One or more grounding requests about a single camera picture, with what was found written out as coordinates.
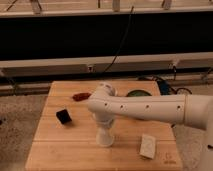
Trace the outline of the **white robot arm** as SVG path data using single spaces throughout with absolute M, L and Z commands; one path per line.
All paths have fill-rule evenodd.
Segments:
M 206 131 L 198 171 L 213 171 L 213 96 L 164 95 L 118 97 L 109 83 L 101 83 L 88 99 L 99 129 L 96 141 L 109 147 L 114 137 L 109 133 L 115 115 L 143 120 L 183 124 Z

